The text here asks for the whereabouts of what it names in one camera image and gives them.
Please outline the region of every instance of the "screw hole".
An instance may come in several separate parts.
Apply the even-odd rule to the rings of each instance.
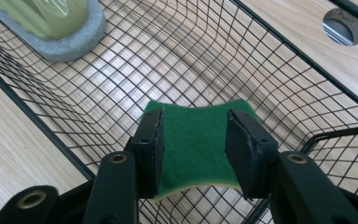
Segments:
[[[307,160],[304,157],[298,156],[296,154],[290,154],[287,156],[287,159],[289,159],[289,161],[295,162],[295,163],[299,163],[299,164],[304,164],[307,163]]]
[[[112,163],[121,163],[127,160],[127,156],[126,155],[115,155],[112,158],[110,158],[110,161]]]
[[[358,20],[341,8],[334,8],[324,15],[324,31],[340,45],[358,45]]]
[[[35,190],[31,193],[27,193],[24,196],[22,196],[19,199],[17,206],[21,209],[33,208],[39,205],[40,203],[42,203],[43,201],[45,201],[46,197],[47,197],[46,192],[42,190]]]

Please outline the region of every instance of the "wooden floor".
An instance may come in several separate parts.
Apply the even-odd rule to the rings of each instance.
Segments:
[[[86,181],[0,90],[0,209],[16,193],[50,185],[60,194]]]
[[[323,16],[334,7],[331,3],[243,2],[358,95],[358,46],[340,46],[323,30]],[[33,185],[51,185],[63,193],[85,181],[0,90],[0,209],[14,194]]]

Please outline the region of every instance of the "metal screw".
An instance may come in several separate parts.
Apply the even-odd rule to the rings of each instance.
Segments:
[[[22,196],[17,202],[20,209],[33,208],[45,201],[47,194],[42,190],[35,190]]]

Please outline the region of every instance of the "gray object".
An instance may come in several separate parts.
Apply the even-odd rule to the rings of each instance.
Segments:
[[[0,21],[44,58],[53,62],[69,62],[95,48],[104,37],[106,19],[96,0],[88,0],[89,17],[73,35],[60,40],[43,40],[25,31],[0,9]]]

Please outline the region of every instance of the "metal grid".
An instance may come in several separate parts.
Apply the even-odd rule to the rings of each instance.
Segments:
[[[152,99],[206,106],[242,98],[280,151],[358,128],[358,99],[237,1],[100,3],[106,37],[70,63],[40,58],[0,22],[0,86],[85,175],[123,149]],[[357,139],[323,140],[310,151],[334,183],[356,193]],[[235,189],[195,188],[141,201],[141,220],[238,223],[262,202],[245,201]],[[259,221],[271,221],[261,214]]]

